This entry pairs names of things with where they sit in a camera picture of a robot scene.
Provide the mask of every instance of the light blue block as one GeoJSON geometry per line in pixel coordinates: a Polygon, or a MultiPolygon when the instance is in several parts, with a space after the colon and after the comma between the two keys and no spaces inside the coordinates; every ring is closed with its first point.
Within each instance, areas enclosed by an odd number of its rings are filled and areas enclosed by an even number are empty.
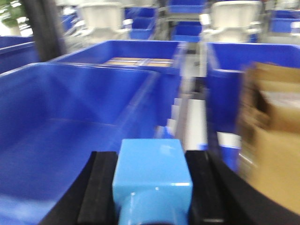
{"type": "Polygon", "coordinates": [[[179,140],[123,140],[113,180],[119,225],[187,225],[192,189],[179,140]]]}

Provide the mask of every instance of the brown cardboard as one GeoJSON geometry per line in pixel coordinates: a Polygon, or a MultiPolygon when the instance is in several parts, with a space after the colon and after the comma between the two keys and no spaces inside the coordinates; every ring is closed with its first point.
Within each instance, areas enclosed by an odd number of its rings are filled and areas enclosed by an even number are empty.
{"type": "Polygon", "coordinates": [[[255,128],[255,166],[248,182],[300,214],[300,135],[255,128]]]}
{"type": "Polygon", "coordinates": [[[256,63],[255,78],[265,81],[300,83],[300,69],[256,63]]]}
{"type": "Polygon", "coordinates": [[[273,104],[266,95],[300,93],[300,69],[257,66],[244,75],[239,174],[269,198],[300,213],[300,109],[273,104]]]}

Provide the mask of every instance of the blue plastic bin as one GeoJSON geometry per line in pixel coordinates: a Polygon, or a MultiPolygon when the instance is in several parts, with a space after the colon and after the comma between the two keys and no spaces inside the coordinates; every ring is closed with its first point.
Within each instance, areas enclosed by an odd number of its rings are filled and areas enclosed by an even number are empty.
{"type": "Polygon", "coordinates": [[[300,22],[300,12],[286,10],[273,11],[270,30],[272,32],[290,33],[292,22],[300,22]]]}
{"type": "Polygon", "coordinates": [[[165,126],[171,116],[171,105],[177,97],[181,82],[181,68],[184,62],[187,44],[176,41],[122,41],[110,40],[79,50],[72,54],[54,59],[54,62],[79,63],[117,68],[146,69],[159,72],[158,83],[158,124],[165,126]],[[107,65],[104,64],[114,57],[130,57],[148,59],[170,59],[169,67],[139,65],[107,65]]]}
{"type": "Polygon", "coordinates": [[[221,145],[220,147],[222,153],[222,160],[232,171],[237,172],[239,168],[238,157],[240,148],[226,145],[221,145]]]}
{"type": "Polygon", "coordinates": [[[179,22],[172,32],[172,40],[198,43],[201,30],[199,22],[179,22]]]}
{"type": "Polygon", "coordinates": [[[201,13],[205,9],[206,0],[170,0],[170,13],[201,13]]]}
{"type": "Polygon", "coordinates": [[[153,18],[137,17],[133,20],[131,39],[147,40],[154,34],[155,20],[153,18]]]}
{"type": "Polygon", "coordinates": [[[40,62],[34,42],[0,48],[0,74],[33,62],[40,62]]]}
{"type": "Polygon", "coordinates": [[[21,36],[0,36],[0,49],[10,47],[13,45],[19,45],[27,42],[32,42],[32,37],[21,36]]]}
{"type": "Polygon", "coordinates": [[[253,62],[300,68],[296,45],[208,43],[208,106],[215,131],[235,133],[242,70],[253,62]]]}
{"type": "Polygon", "coordinates": [[[72,21],[74,19],[74,15],[60,15],[60,19],[65,32],[73,27],[72,21]]]}
{"type": "Polygon", "coordinates": [[[158,76],[51,63],[2,74],[0,224],[37,224],[92,151],[152,137],[158,76]]]}
{"type": "Polygon", "coordinates": [[[156,8],[146,8],[146,7],[133,7],[125,9],[125,18],[126,19],[134,19],[136,17],[146,17],[153,18],[157,17],[157,9],[156,8]]]}

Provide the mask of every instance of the cardboard inside bin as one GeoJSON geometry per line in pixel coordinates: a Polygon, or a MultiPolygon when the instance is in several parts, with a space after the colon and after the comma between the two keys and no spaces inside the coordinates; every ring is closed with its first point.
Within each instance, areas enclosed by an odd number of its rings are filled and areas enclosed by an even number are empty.
{"type": "Polygon", "coordinates": [[[170,67],[172,63],[172,59],[114,57],[108,60],[105,64],[126,66],[170,67]]]}
{"type": "Polygon", "coordinates": [[[300,69],[256,64],[244,76],[240,175],[300,213],[300,69]]]}

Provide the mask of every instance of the black pole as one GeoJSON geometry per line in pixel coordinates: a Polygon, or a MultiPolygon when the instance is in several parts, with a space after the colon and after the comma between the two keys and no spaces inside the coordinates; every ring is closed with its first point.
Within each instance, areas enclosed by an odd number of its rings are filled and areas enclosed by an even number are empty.
{"type": "Polygon", "coordinates": [[[21,0],[29,18],[41,61],[66,53],[63,29],[54,0],[21,0]]]}

